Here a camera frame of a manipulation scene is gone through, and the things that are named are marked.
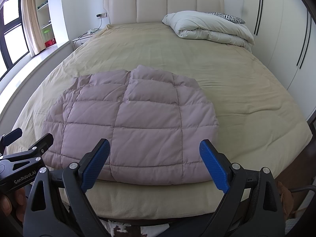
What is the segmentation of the person's left hand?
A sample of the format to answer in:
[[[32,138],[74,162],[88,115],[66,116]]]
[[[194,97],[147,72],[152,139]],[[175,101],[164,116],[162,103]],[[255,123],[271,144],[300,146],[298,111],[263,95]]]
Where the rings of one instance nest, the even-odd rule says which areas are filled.
[[[27,198],[24,188],[16,190],[12,197],[6,195],[1,196],[1,211],[3,211],[6,216],[9,216],[13,212],[22,223],[25,217],[26,206]]]

